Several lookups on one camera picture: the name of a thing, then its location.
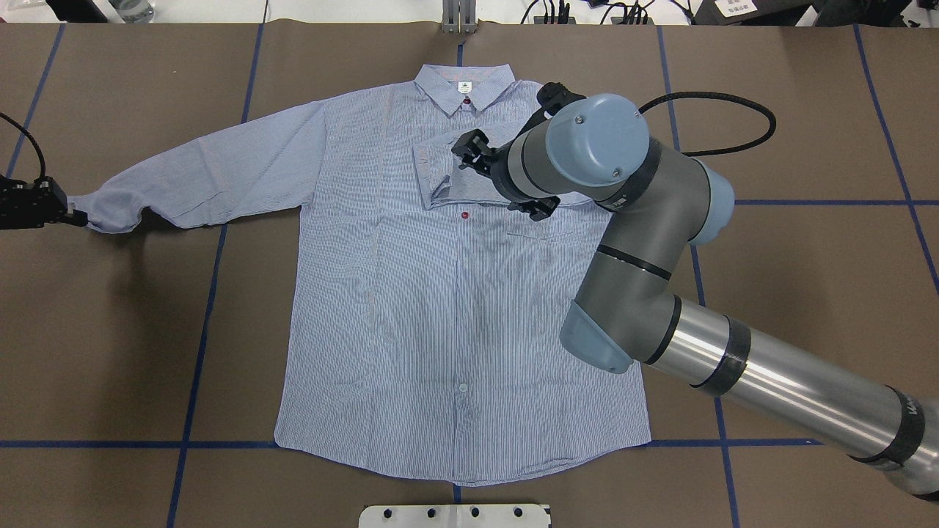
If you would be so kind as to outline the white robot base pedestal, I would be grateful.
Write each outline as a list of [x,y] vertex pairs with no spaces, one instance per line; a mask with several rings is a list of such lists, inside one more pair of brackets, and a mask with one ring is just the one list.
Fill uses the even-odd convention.
[[359,527],[552,527],[549,505],[373,505]]

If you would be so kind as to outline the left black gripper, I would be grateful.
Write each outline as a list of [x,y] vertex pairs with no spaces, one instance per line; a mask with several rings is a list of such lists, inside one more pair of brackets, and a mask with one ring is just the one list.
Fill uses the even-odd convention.
[[68,213],[66,194],[53,178],[37,178],[33,183],[13,178],[1,181],[1,230],[33,230],[63,220],[74,227],[89,224],[84,211]]

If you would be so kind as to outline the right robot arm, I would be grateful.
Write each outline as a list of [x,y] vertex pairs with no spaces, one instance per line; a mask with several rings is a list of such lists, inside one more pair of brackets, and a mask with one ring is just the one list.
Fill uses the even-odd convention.
[[643,105],[615,94],[540,88],[519,134],[489,153],[487,173],[534,221],[582,194],[610,214],[561,327],[563,347],[610,373],[638,363],[692,389],[767,414],[838,448],[918,500],[937,502],[937,401],[866,380],[797,345],[715,311],[695,284],[671,288],[680,259],[713,241],[731,220],[731,184],[673,139],[660,141],[646,113],[681,99],[734,101],[723,93],[677,92]]

